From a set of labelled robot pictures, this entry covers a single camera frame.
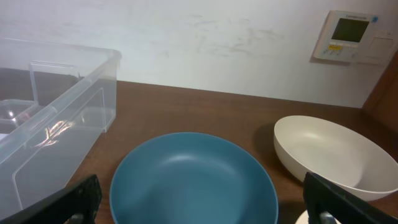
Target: bowl rim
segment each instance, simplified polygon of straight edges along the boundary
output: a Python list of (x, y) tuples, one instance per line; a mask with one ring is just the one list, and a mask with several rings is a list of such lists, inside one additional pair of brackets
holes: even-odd
[[(276, 140), (278, 140), (277, 132), (276, 132), (276, 128), (277, 128), (278, 123), (280, 124), (280, 122), (281, 122), (283, 119), (285, 119), (285, 118), (292, 118), (292, 117), (296, 117), (296, 118), (310, 118), (310, 119), (315, 119), (315, 120), (319, 120), (319, 121), (326, 121), (327, 123), (334, 124), (334, 125), (337, 125), (337, 126), (343, 128), (343, 129), (346, 129), (346, 130), (348, 130), (348, 131), (354, 132), (354, 133), (356, 133), (357, 135), (360, 135), (360, 136), (361, 136), (362, 138), (364, 138), (365, 140), (369, 141), (373, 146), (375, 146), (375, 148), (377, 148), (377, 150), (381, 151), (382, 153), (385, 153), (393, 162), (395, 162), (395, 164), (396, 164), (396, 166), (397, 166), (397, 170), (398, 170), (398, 163), (397, 163), (397, 161), (396, 161), (390, 154), (388, 154), (382, 147), (380, 147), (380, 146), (377, 145), (376, 143), (372, 142), (372, 141), (371, 141), (370, 139), (368, 139), (367, 137), (363, 136), (362, 134), (357, 133), (356, 131), (351, 130), (350, 128), (344, 127), (344, 126), (342, 126), (342, 125), (340, 125), (340, 124), (337, 124), (337, 123), (334, 123), (334, 122), (331, 122), (331, 121), (328, 121), (328, 120), (325, 120), (325, 119), (316, 118), (316, 117), (313, 117), (313, 116), (292, 115), (292, 116), (286, 116), (286, 117), (283, 117), (283, 118), (279, 119), (279, 120), (276, 122), (275, 126), (274, 126), (274, 136), (275, 136)], [(305, 166), (305, 165), (302, 164), (299, 160), (297, 160), (293, 155), (291, 155), (291, 153), (290, 153), (288, 150), (286, 150), (285, 147), (282, 145), (282, 143), (281, 143), (280, 140), (278, 140), (278, 143), (282, 146), (282, 149), (283, 149), (292, 159), (294, 159), (296, 162), (298, 162), (301, 166), (303, 166), (303, 167), (306, 168), (307, 170), (310, 170), (311, 172), (315, 172), (313, 169), (309, 169), (307, 166)], [(336, 181), (334, 181), (334, 180), (331, 180), (331, 179), (329, 179), (329, 178), (326, 178), (326, 177), (323, 177), (323, 178), (325, 178), (326, 180), (329, 180), (329, 181), (331, 181), (331, 182), (333, 182), (333, 183), (335, 183), (335, 184), (337, 184), (337, 185), (346, 187), (346, 188), (348, 188), (348, 189), (357, 190), (357, 191), (364, 192), (364, 193), (369, 193), (369, 194), (391, 194), (391, 193), (394, 193), (394, 192), (398, 191), (398, 187), (396, 187), (394, 190), (377, 191), (377, 192), (376, 192), (376, 191), (371, 191), (371, 190), (363, 190), (363, 189), (358, 189), (358, 188), (355, 188), (355, 187), (350, 187), (350, 186), (347, 186), (347, 185), (345, 185), (345, 184), (338, 183), (338, 182), (336, 182)]]
[(275, 195), (275, 221), (274, 221), (274, 224), (276, 224), (278, 222), (278, 219), (279, 219), (279, 200), (278, 200), (278, 194), (276, 192), (274, 182), (272, 181), (271, 177), (267, 173), (266, 169), (260, 164), (259, 161), (257, 161), (256, 158), (254, 158), (254, 156), (252, 156), (249, 152), (244, 150), (239, 145), (237, 145), (237, 144), (235, 144), (235, 143), (233, 143), (233, 142), (231, 142), (229, 140), (223, 139), (221, 137), (214, 136), (212, 134), (196, 133), (196, 132), (178, 132), (178, 133), (163, 134), (163, 135), (156, 136), (154, 138), (150, 138), (150, 139), (146, 140), (145, 142), (141, 143), (140, 145), (138, 145), (134, 149), (132, 149), (123, 158), (123, 160), (120, 162), (120, 164), (118, 165), (118, 168), (116, 168), (116, 170), (114, 171), (114, 174), (112, 176), (111, 186), (109, 188), (109, 208), (111, 209), (112, 218), (113, 218), (113, 221), (115, 222), (115, 224), (118, 224), (118, 221), (116, 219), (116, 216), (115, 216), (115, 213), (114, 213), (114, 210), (113, 210), (113, 204), (112, 204), (113, 194), (112, 194), (112, 192), (113, 192), (114, 179), (115, 179), (116, 174), (118, 173), (119, 168), (127, 161), (128, 157), (131, 157), (132, 155), (136, 154), (137, 151), (141, 151), (142, 149), (145, 149), (145, 145), (149, 144), (151, 141), (153, 141), (155, 139), (166, 138), (167, 136), (171, 136), (171, 135), (181, 135), (181, 134), (195, 134), (195, 135), (208, 136), (208, 137), (211, 137), (211, 138), (219, 139), (219, 140), (221, 140), (223, 142), (227, 142), (228, 144), (236, 147), (237, 149), (240, 149), (241, 151), (243, 151), (243, 153), (247, 154), (250, 159), (252, 159), (254, 162), (256, 162), (257, 165), (261, 168), (261, 170), (265, 173), (265, 175), (268, 178), (269, 182), (271, 183), (272, 191), (273, 191), (273, 193)]

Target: digital display screen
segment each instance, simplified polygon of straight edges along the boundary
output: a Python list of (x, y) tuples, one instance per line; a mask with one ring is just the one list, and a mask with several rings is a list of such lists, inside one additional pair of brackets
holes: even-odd
[(369, 21), (354, 19), (339, 19), (336, 30), (331, 37), (333, 40), (345, 40), (359, 43), (368, 27)]

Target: transparent storage box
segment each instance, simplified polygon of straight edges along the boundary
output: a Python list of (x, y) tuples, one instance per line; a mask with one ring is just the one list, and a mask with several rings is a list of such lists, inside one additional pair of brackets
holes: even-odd
[(109, 128), (120, 58), (0, 39), (0, 220), (64, 188)]

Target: blue plate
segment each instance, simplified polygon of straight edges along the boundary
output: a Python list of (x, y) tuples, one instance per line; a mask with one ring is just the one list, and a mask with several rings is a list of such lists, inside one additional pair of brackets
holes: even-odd
[(118, 224), (275, 224), (278, 201), (267, 172), (245, 150), (200, 133), (141, 144), (111, 184)]

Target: white wall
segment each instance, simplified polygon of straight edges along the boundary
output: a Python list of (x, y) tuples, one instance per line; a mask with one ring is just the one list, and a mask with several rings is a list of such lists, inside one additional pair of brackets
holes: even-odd
[(310, 62), (331, 9), (396, 0), (2, 0), (0, 37), (122, 52), (119, 80), (361, 107), (386, 65)]

